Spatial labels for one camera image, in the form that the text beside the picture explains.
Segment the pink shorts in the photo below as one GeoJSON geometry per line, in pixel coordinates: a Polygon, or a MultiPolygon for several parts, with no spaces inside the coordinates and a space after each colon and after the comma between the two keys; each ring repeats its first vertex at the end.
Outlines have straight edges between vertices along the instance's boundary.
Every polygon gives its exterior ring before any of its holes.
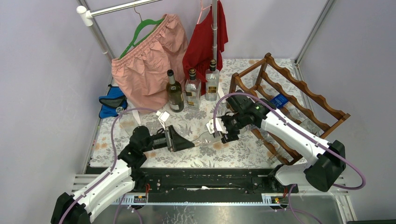
{"type": "Polygon", "coordinates": [[[166,14],[163,22],[143,42],[122,59],[113,59],[113,77],[135,107],[158,110],[168,102],[165,87],[169,69],[174,71],[184,90],[182,61],[187,45],[179,17],[166,14]]]}

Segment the floral tablecloth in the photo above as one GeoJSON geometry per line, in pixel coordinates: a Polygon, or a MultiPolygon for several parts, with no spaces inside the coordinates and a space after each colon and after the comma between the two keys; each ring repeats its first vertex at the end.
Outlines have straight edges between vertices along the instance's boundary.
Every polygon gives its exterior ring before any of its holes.
{"type": "MultiPolygon", "coordinates": [[[[224,59],[223,69],[220,72],[220,83],[223,92],[229,92],[231,75],[235,72],[242,72],[258,60],[256,59],[224,59]]],[[[288,68],[292,75],[293,69],[290,59],[276,59],[276,63],[281,67],[288,68]]],[[[245,85],[252,87],[257,78],[258,69],[250,72],[242,78],[245,85]]],[[[280,83],[288,94],[294,95],[301,105],[303,104],[300,90],[276,72],[272,67],[266,69],[269,77],[280,83]]],[[[265,81],[262,82],[265,91],[273,96],[278,92],[265,81]]],[[[174,113],[169,105],[165,105],[161,111],[168,111],[170,118],[165,125],[173,125],[177,132],[188,140],[196,139],[201,133],[206,131],[205,124],[212,118],[215,102],[206,101],[201,98],[200,110],[185,108],[182,112],[174,113]]],[[[221,104],[218,115],[224,114],[226,104],[221,104]]],[[[141,122],[151,132],[155,134],[162,126],[154,113],[140,114],[141,122]]],[[[113,150],[110,139],[110,129],[114,118],[102,119],[96,141],[92,146],[92,156],[89,162],[91,167],[108,167],[113,162],[113,150]]],[[[114,141],[117,152],[128,144],[129,136],[117,123],[114,129],[114,141]]],[[[245,132],[240,136],[239,141],[226,144],[216,143],[209,147],[195,147],[180,152],[171,153],[166,148],[153,150],[146,153],[147,161],[142,167],[167,167],[167,168],[273,168],[279,162],[269,165],[266,161],[272,154],[251,132],[245,132]]]]}

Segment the clothes hanger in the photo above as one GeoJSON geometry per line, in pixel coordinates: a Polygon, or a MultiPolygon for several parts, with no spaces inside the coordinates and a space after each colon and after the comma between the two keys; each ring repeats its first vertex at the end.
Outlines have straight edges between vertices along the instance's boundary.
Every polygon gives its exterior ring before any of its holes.
{"type": "Polygon", "coordinates": [[[134,5],[134,11],[135,11],[137,14],[139,14],[139,17],[140,17],[140,24],[137,26],[137,28],[136,28],[136,30],[135,30],[135,34],[134,34],[133,40],[129,43],[129,45],[128,45],[127,48],[124,50],[124,52],[121,54],[121,56],[119,57],[119,59],[123,58],[123,57],[128,53],[129,49],[130,49],[132,46],[136,47],[137,45],[139,45],[139,44],[140,44],[142,41],[144,41],[148,36],[150,36],[150,34],[151,34],[152,32],[154,32],[154,30],[155,30],[155,29],[153,29],[153,30],[152,30],[149,34],[147,34],[144,38],[142,38],[140,41],[138,41],[137,43],[135,43],[137,37],[139,36],[140,31],[141,31],[143,28],[145,28],[146,26],[149,26],[149,25],[158,25],[158,24],[160,24],[160,23],[164,20],[164,18],[162,18],[162,19],[160,19],[160,20],[157,20],[157,21],[154,21],[154,20],[151,20],[151,19],[143,20],[143,19],[141,18],[141,14],[138,13],[138,12],[136,11],[135,5],[134,5]]]}
{"type": "Polygon", "coordinates": [[[198,21],[197,21],[197,25],[199,24],[199,20],[201,20],[202,11],[204,11],[204,10],[207,9],[207,8],[210,8],[210,6],[204,8],[204,7],[202,6],[202,0],[201,0],[201,13],[199,14],[199,18],[198,18],[198,21]]]}

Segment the green hanger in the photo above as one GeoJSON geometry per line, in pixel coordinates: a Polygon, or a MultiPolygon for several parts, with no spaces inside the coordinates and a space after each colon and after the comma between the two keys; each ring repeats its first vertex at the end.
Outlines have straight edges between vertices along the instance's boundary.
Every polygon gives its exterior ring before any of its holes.
{"type": "Polygon", "coordinates": [[[125,51],[121,54],[121,56],[119,57],[119,59],[123,58],[123,57],[127,54],[127,52],[129,51],[129,49],[130,49],[132,46],[136,47],[137,45],[139,45],[139,44],[140,44],[142,41],[144,41],[148,36],[150,36],[150,34],[155,30],[155,29],[153,29],[149,34],[147,34],[144,38],[142,38],[139,42],[137,42],[137,43],[135,44],[135,41],[136,41],[136,39],[137,39],[137,37],[138,37],[140,31],[141,31],[143,28],[145,28],[145,27],[148,26],[148,25],[158,25],[158,24],[160,24],[163,20],[164,20],[164,18],[162,18],[162,19],[160,19],[160,20],[157,20],[157,21],[150,20],[150,19],[149,19],[149,20],[144,20],[144,21],[142,21],[142,22],[137,26],[137,28],[136,28],[136,30],[135,30],[135,34],[134,34],[133,40],[130,42],[130,44],[129,44],[128,47],[125,49],[125,51]]]}

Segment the clothing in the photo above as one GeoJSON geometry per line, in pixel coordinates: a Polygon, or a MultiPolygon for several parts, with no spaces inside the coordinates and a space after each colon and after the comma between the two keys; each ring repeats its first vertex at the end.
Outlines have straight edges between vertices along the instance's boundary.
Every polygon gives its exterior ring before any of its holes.
{"type": "Polygon", "coordinates": [[[174,71],[175,79],[184,89],[182,60],[187,45],[179,17],[166,14],[162,23],[144,41],[122,59],[112,60],[112,75],[135,107],[158,110],[168,102],[165,87],[169,69],[174,71]]]}
{"type": "Polygon", "coordinates": [[[116,117],[118,114],[115,109],[119,106],[127,108],[127,98],[118,86],[109,85],[110,89],[106,96],[99,97],[102,109],[99,112],[99,118],[116,117]]]}
{"type": "MultiPolygon", "coordinates": [[[[205,94],[206,79],[205,72],[209,69],[210,60],[213,59],[213,16],[212,7],[206,18],[195,26],[194,32],[183,58],[184,75],[189,78],[188,70],[195,68],[197,78],[202,81],[201,94],[205,94]]],[[[223,6],[217,1],[217,69],[223,68],[223,58],[221,52],[224,51],[224,44],[228,42],[226,16],[223,6]]]]}

